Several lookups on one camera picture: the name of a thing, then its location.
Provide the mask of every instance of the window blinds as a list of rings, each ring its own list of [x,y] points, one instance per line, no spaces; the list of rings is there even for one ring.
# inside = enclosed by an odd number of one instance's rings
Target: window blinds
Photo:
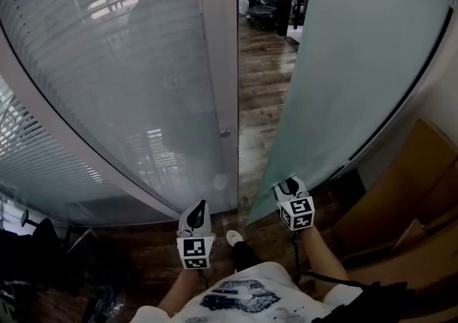
[[[0,22],[42,94],[114,167],[174,209],[230,207],[200,0],[0,0]]]
[[[308,0],[288,100],[250,221],[276,211],[273,185],[295,174],[310,190],[379,133],[422,73],[449,3]]]
[[[128,196],[68,153],[1,77],[0,192],[46,216],[72,224],[167,220],[167,216]]]

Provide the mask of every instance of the cable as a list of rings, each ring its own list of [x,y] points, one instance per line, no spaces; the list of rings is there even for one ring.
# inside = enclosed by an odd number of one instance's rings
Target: cable
[[[208,281],[205,275],[203,274],[202,269],[198,269],[198,272],[199,272],[199,277],[202,277],[203,281],[205,282],[205,288],[208,289]]]
[[[291,237],[291,244],[294,247],[294,258],[296,260],[296,273],[293,275],[293,282],[296,286],[299,286],[299,281],[301,280],[301,268],[299,267],[299,247],[296,243],[296,238],[302,232],[302,230],[297,230]]]
[[[297,230],[293,236],[291,237],[291,244],[293,244],[294,247],[294,257],[296,260],[296,273],[293,275],[293,282],[296,284],[296,286],[299,286],[299,281],[301,280],[301,275],[304,276],[310,276],[313,277],[314,279],[318,279],[321,281],[326,281],[326,282],[331,282],[333,284],[343,284],[347,286],[354,286],[354,287],[361,287],[362,289],[366,288],[367,286],[360,284],[359,282],[354,282],[354,281],[343,281],[339,279],[334,279],[333,277],[327,277],[322,274],[317,274],[315,272],[301,272],[301,268],[299,266],[299,247],[298,244],[296,243],[296,238],[298,235],[302,232],[302,230]]]

